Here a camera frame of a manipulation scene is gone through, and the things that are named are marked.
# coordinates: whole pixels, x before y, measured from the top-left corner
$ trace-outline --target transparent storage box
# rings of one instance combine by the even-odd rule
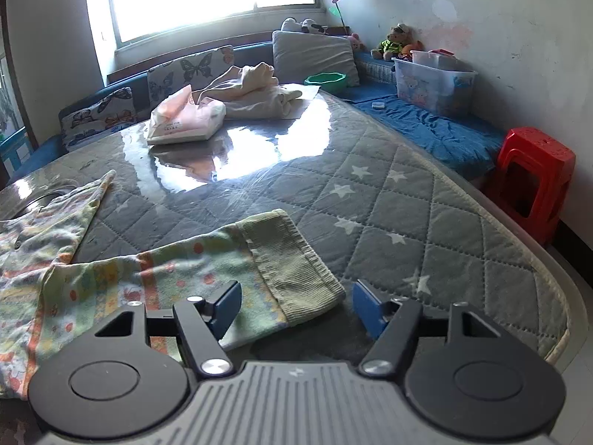
[[[411,60],[419,65],[439,70],[465,70],[465,68],[459,68],[460,62],[455,57],[440,53],[411,50]]]
[[[467,115],[477,72],[453,72],[395,60],[397,96],[444,117]]]

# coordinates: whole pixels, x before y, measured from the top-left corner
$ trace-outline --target gray pillow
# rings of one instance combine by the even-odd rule
[[[346,38],[276,31],[272,35],[274,69],[280,83],[303,83],[311,75],[340,72],[348,86],[360,84],[351,44]]]

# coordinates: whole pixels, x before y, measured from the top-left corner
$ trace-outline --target silver bolt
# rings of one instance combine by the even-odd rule
[[[231,369],[231,366],[232,365],[226,359],[211,358],[202,363],[200,368],[207,375],[216,376],[225,374]]]
[[[369,376],[385,376],[393,372],[393,365],[384,359],[372,359],[362,364],[362,370]]]

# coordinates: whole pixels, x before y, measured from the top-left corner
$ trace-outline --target teddy bear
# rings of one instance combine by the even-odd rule
[[[297,32],[297,33],[312,33],[317,35],[324,35],[325,28],[321,25],[317,25],[315,20],[307,18],[301,23],[298,23],[294,18],[287,18],[284,20],[281,29],[283,32]]]
[[[352,35],[348,35],[346,37],[352,46],[352,52],[361,52],[365,49],[365,46],[361,42],[361,37],[358,36],[358,33],[353,33]]]
[[[407,25],[400,23],[392,26],[387,39],[382,41],[377,48],[371,50],[374,59],[383,59],[390,62],[391,58],[398,56],[404,47],[410,43],[411,30]]]

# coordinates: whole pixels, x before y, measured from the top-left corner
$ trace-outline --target red plastic stool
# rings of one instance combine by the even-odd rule
[[[548,244],[576,156],[568,147],[533,127],[511,129],[484,194],[541,245]]]

